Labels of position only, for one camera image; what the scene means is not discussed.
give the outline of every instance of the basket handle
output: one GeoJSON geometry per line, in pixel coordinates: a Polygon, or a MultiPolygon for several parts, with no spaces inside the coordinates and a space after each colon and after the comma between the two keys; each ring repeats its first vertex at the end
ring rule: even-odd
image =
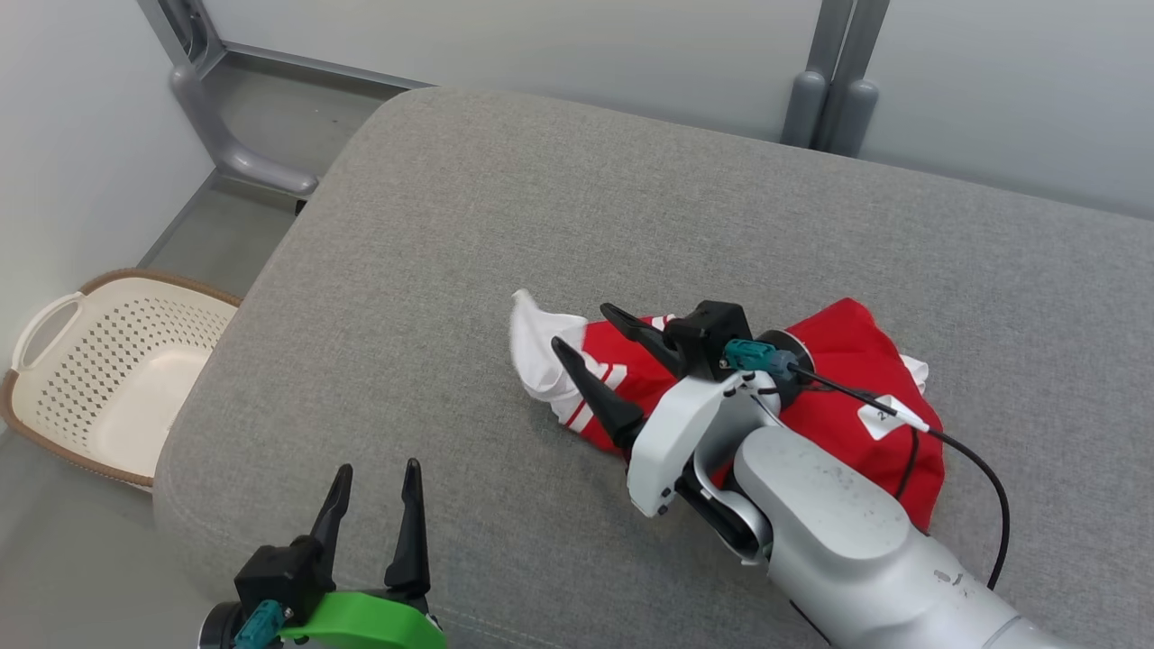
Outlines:
{"type": "Polygon", "coordinates": [[[73,323],[76,322],[76,319],[80,318],[80,313],[83,309],[81,304],[83,299],[84,293],[77,291],[53,300],[52,304],[42,308],[40,312],[32,318],[32,321],[24,327],[24,330],[20,333],[20,337],[16,338],[16,350],[12,352],[12,368],[16,372],[24,372],[36,367],[36,364],[47,356],[50,351],[52,351],[52,348],[60,342],[60,338],[68,333],[68,329],[70,329],[73,323]],[[44,323],[47,322],[53,315],[60,313],[62,309],[73,304],[76,305],[76,313],[74,313],[73,316],[68,319],[68,322],[60,328],[60,333],[52,338],[52,342],[45,345],[44,351],[42,351],[39,356],[37,356],[31,363],[24,363],[24,356],[28,353],[28,345],[32,343],[32,338],[36,337],[36,333],[40,330],[40,327],[43,327],[44,323]]]}

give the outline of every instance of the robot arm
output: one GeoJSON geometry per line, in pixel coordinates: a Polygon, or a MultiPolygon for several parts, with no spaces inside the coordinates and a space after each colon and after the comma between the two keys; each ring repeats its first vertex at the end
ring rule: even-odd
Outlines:
{"type": "Polygon", "coordinates": [[[792,336],[770,331],[758,341],[773,345],[743,345],[751,338],[744,313],[726,303],[702,303],[664,334],[642,331],[644,323],[612,305],[602,313],[629,340],[661,345],[651,352],[681,379],[645,420],[554,340],[586,403],[630,457],[629,497],[643,514],[661,515],[681,495],[841,649],[1074,648],[971,576],[887,492],[781,424],[801,373],[814,371],[792,336]],[[741,353],[784,351],[762,359],[775,364],[774,375],[737,371],[739,359],[726,355],[733,341],[729,350],[741,353]],[[784,371],[790,364],[802,372],[784,371]],[[710,476],[730,461],[737,486],[720,488],[710,476]]]}

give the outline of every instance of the sofa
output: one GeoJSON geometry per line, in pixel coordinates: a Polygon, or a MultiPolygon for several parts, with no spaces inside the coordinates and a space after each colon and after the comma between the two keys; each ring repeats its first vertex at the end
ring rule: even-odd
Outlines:
{"type": "MultiPolygon", "coordinates": [[[[204,592],[308,531],[354,468],[342,588],[380,588],[421,461],[450,647],[825,642],[683,502],[646,519],[619,457],[532,401],[511,293],[598,318],[846,296],[929,364],[945,431],[1010,494],[997,588],[1087,647],[1154,637],[1154,223],[556,99],[406,92],[357,133],[172,426],[155,514],[204,592]]],[[[986,477],[947,452],[930,532],[984,580],[986,477]]]]}

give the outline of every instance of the teal connector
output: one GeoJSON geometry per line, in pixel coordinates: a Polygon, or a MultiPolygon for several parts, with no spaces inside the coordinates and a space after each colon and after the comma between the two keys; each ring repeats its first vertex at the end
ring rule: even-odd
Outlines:
{"type": "Polygon", "coordinates": [[[232,642],[237,649],[264,649],[280,635],[284,626],[285,613],[280,610],[280,604],[265,599],[256,606],[232,642]]]}
{"type": "Polygon", "coordinates": [[[797,361],[792,351],[759,341],[729,341],[725,345],[725,360],[739,372],[767,372],[779,379],[792,379],[789,364],[797,361]]]}
{"type": "Polygon", "coordinates": [[[729,367],[742,372],[770,371],[778,348],[757,341],[729,341],[725,345],[725,360],[729,367]]]}

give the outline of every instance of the black cable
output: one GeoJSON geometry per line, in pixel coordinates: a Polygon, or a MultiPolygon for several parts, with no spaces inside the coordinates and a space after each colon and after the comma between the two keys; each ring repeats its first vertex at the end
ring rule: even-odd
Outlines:
{"type": "Polygon", "coordinates": [[[909,477],[914,475],[914,465],[917,463],[917,450],[922,441],[917,438],[917,428],[909,426],[909,461],[906,462],[906,471],[901,473],[901,482],[898,483],[898,491],[893,492],[893,499],[901,502],[901,494],[906,493],[909,485],[909,477]]]}
{"type": "MultiPolygon", "coordinates": [[[[796,372],[802,376],[812,379],[814,381],[817,381],[818,383],[822,383],[823,386],[834,389],[841,394],[849,395],[856,398],[857,401],[861,401],[862,403],[870,405],[871,408],[876,408],[882,412],[890,415],[891,417],[898,416],[898,411],[890,408],[889,405],[878,403],[876,400],[872,400],[856,390],[852,390],[840,383],[835,383],[826,379],[825,376],[815,374],[814,372],[810,372],[804,367],[797,366],[797,364],[795,363],[790,363],[789,365],[786,366],[786,368],[788,368],[792,372],[796,372]]],[[[994,491],[997,492],[998,494],[998,507],[1001,507],[1002,509],[1002,540],[998,544],[998,554],[994,559],[994,568],[990,569],[990,579],[986,582],[986,587],[989,588],[990,590],[994,590],[994,587],[997,585],[998,583],[998,577],[1002,575],[1002,567],[1006,562],[1006,552],[1010,549],[1010,499],[1006,498],[1006,490],[1002,485],[1002,480],[998,478],[998,475],[994,472],[994,469],[991,469],[990,465],[987,464],[986,461],[982,460],[980,455],[971,450],[969,447],[951,438],[950,435],[943,433],[942,431],[935,428],[928,428],[926,432],[927,434],[942,440],[942,443],[945,443],[946,446],[953,448],[958,453],[965,455],[971,462],[976,464],[977,468],[981,469],[983,473],[986,473],[986,477],[990,480],[990,484],[994,485],[994,491]]]]}
{"type": "Polygon", "coordinates": [[[942,431],[930,428],[926,432],[953,447],[954,450],[968,457],[974,464],[977,464],[977,468],[981,469],[982,472],[986,473],[986,477],[990,479],[990,484],[994,485],[994,491],[998,493],[998,506],[1002,508],[1002,540],[998,544],[998,555],[994,559],[994,568],[990,570],[990,579],[986,582],[986,587],[994,590],[994,587],[998,583],[998,576],[1002,575],[1002,566],[1006,562],[1006,551],[1010,549],[1010,499],[1006,498],[1006,490],[1002,486],[1002,480],[998,479],[994,469],[991,469],[990,465],[981,458],[981,456],[971,450],[969,447],[943,433],[942,431]]]}

